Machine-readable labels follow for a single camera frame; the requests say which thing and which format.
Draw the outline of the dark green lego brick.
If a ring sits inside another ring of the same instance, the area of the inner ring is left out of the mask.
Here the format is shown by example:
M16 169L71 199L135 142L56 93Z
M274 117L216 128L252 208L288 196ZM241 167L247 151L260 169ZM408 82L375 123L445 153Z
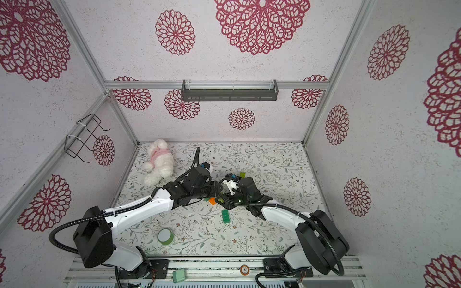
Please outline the dark green lego brick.
M231 222L228 210L222 210L222 221L224 224L229 224Z

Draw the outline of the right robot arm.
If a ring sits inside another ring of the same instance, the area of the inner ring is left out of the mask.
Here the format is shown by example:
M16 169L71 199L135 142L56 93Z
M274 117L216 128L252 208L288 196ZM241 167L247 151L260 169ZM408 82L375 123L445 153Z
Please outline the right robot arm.
M299 275L304 278L311 268L324 275L330 272L339 277L345 275L342 258L348 253L349 244L324 211L299 212L262 194L252 178L233 174L213 181L212 194L221 199L221 205L226 209L244 207L253 216L274 222L296 234L299 247L287 248L279 256L278 268L274 272L256 275L255 282L260 288L263 287L262 277Z

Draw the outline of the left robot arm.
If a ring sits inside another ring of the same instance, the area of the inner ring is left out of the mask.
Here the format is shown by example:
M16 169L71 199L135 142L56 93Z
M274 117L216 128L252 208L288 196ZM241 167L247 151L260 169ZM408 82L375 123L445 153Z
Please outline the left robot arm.
M196 150L188 170L144 198L117 208L94 206L84 217L56 227L49 242L60 250L80 256L84 267L110 266L118 285L121 274L142 278L153 272L151 261L139 246L116 242L117 236L148 218L178 207L186 207L209 197L212 187L210 165L199 163Z

